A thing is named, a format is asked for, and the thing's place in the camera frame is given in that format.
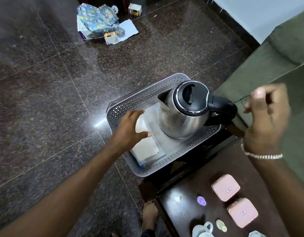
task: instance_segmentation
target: electric kettle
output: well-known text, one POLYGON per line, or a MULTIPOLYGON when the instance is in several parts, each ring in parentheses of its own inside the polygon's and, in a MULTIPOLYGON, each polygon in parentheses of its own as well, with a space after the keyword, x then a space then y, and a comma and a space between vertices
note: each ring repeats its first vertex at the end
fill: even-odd
POLYGON ((229 124, 236 105, 213 95, 201 82, 188 80, 157 95, 158 122, 162 131, 175 139, 188 138, 202 126, 229 124))

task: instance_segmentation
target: person's right arm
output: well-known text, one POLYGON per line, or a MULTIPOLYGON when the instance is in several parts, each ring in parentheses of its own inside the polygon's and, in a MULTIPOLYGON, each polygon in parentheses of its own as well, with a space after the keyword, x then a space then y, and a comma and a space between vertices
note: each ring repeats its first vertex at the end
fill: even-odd
MULTIPOLYGON (((290 115, 286 86, 274 84, 257 88, 245 112, 253 115, 253 124, 244 137, 245 151, 256 155, 280 154, 279 143, 290 115)), ((304 184, 284 159, 250 156, 249 159, 265 182, 289 235, 304 237, 304 184)))

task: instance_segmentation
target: kettle lid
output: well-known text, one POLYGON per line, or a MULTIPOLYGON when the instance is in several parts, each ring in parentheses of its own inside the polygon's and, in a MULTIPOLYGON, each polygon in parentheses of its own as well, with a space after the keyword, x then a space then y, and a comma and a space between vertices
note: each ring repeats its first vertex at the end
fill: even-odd
POLYGON ((201 82, 188 80, 179 84, 174 91, 176 108, 188 116, 201 116, 208 111, 208 88, 201 82))

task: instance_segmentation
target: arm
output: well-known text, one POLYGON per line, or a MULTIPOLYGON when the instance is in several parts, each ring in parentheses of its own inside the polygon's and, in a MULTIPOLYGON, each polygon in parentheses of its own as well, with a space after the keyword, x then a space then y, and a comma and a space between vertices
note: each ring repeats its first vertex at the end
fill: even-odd
MULTIPOLYGON (((245 150, 256 155, 280 154, 279 143, 290 115, 285 85, 258 88, 245 112, 253 115, 244 137, 245 150)), ((265 182, 289 235, 304 237, 304 185, 284 159, 249 159, 265 182)))
POLYGON ((107 145, 83 168, 56 187, 39 203, 0 231, 0 236, 67 236, 110 166, 141 139, 135 132, 144 111, 129 111, 107 145))

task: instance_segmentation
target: white wall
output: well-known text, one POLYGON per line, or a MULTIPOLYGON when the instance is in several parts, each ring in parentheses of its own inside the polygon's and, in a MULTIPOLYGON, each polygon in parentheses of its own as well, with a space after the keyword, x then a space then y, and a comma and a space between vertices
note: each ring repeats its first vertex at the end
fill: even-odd
POLYGON ((259 43, 279 24, 304 11, 304 0, 214 0, 259 43))

